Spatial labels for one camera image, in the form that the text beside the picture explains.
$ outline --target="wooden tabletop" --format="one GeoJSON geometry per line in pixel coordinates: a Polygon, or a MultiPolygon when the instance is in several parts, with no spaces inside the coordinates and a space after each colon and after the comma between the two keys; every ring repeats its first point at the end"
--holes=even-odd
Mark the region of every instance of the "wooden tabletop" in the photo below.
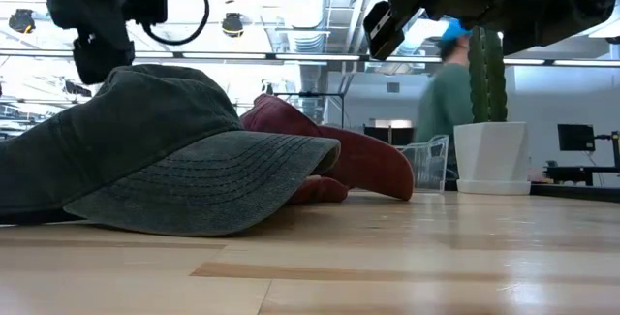
{"type": "Polygon", "coordinates": [[[0,314],[620,314],[620,205],[353,194],[234,238],[0,228],[0,314]]]}

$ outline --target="baseball cap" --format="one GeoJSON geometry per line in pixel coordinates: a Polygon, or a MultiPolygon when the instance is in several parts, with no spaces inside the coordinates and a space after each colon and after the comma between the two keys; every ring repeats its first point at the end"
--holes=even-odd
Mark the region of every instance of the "baseball cap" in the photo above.
{"type": "Polygon", "coordinates": [[[460,21],[458,19],[450,19],[448,29],[446,29],[446,31],[442,35],[442,38],[439,42],[439,46],[440,47],[444,46],[446,43],[454,41],[458,38],[461,38],[464,36],[471,36],[471,35],[472,35],[472,31],[466,30],[463,27],[461,27],[460,21]]]}
{"type": "Polygon", "coordinates": [[[337,140],[245,131],[201,71],[120,67],[89,102],[0,143],[0,216],[62,208],[137,232],[229,235],[339,151],[337,140]]]}
{"type": "Polygon", "coordinates": [[[280,98],[263,94],[241,115],[246,130],[336,139],[340,156],[325,177],[350,187],[410,200],[414,175],[407,158],[396,148],[348,130],[317,125],[280,98]]]}

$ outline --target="computer monitor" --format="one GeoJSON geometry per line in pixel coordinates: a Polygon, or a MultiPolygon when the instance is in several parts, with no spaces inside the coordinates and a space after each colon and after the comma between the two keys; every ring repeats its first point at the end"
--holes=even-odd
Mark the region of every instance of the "computer monitor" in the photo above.
{"type": "Polygon", "coordinates": [[[558,125],[561,151],[594,151],[594,128],[592,125],[558,125]]]}
{"type": "Polygon", "coordinates": [[[396,146],[409,145],[414,142],[414,129],[408,128],[392,128],[391,144],[396,146]]]}
{"type": "Polygon", "coordinates": [[[364,127],[364,135],[383,142],[389,142],[389,128],[364,127]]]}

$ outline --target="fluorescent light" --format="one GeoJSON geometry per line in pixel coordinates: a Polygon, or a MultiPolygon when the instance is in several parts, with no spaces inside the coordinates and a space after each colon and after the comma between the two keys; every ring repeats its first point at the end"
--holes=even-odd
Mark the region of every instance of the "fluorescent light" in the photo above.
{"type": "Polygon", "coordinates": [[[358,61],[359,56],[354,54],[276,54],[280,60],[316,60],[316,61],[358,61]]]}
{"type": "Polygon", "coordinates": [[[136,58],[173,58],[172,52],[136,52],[136,58]]]}
{"type": "Polygon", "coordinates": [[[442,59],[440,57],[425,57],[425,56],[393,56],[386,58],[386,62],[399,62],[399,63],[440,63],[442,59]]]}
{"type": "Polygon", "coordinates": [[[293,60],[289,61],[289,60],[287,60],[287,61],[284,61],[283,64],[284,65],[288,65],[288,66],[299,66],[299,65],[326,66],[327,62],[322,62],[322,61],[302,61],[302,62],[299,62],[299,61],[293,61],[293,60]]]}
{"type": "Polygon", "coordinates": [[[90,99],[91,99],[90,97],[84,97],[84,98],[79,98],[79,99],[74,99],[74,100],[39,100],[39,99],[28,99],[28,98],[15,98],[7,102],[10,102],[13,104],[29,103],[29,104],[65,106],[65,105],[73,105],[73,104],[82,104],[82,103],[90,101],[90,99]]]}
{"type": "Polygon", "coordinates": [[[553,62],[559,66],[573,67],[620,67],[620,60],[563,60],[558,59],[553,62]]]}
{"type": "Polygon", "coordinates": [[[185,58],[203,58],[203,59],[266,59],[264,53],[186,53],[183,52],[185,58]]]}
{"type": "Polygon", "coordinates": [[[329,30],[321,30],[321,29],[313,29],[313,28],[275,28],[275,31],[278,33],[288,33],[288,34],[300,34],[300,33],[311,33],[311,34],[324,34],[329,35],[331,31],[329,30]]]}
{"type": "Polygon", "coordinates": [[[620,19],[610,19],[604,23],[604,25],[599,25],[596,27],[597,29],[593,32],[589,33],[590,38],[615,38],[620,36],[620,19]]]}
{"type": "Polygon", "coordinates": [[[69,50],[54,49],[0,49],[0,55],[24,57],[73,57],[69,50]]]}
{"type": "Polygon", "coordinates": [[[142,58],[136,58],[133,62],[133,65],[137,65],[137,64],[150,64],[150,65],[162,65],[162,62],[155,62],[155,61],[149,61],[146,59],[142,59],[142,58]]]}
{"type": "Polygon", "coordinates": [[[508,65],[541,65],[541,64],[544,64],[544,59],[504,58],[504,64],[508,64],[508,65]]]}

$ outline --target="person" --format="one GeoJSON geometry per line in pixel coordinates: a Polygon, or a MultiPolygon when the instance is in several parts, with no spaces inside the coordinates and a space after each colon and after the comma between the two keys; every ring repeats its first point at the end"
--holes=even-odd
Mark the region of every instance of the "person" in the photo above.
{"type": "Polygon", "coordinates": [[[450,136],[448,169],[457,172],[453,146],[454,126],[472,123],[469,74],[469,40],[472,32],[449,22],[438,47],[443,66],[426,87],[419,101],[414,142],[428,142],[438,135],[450,136]]]}

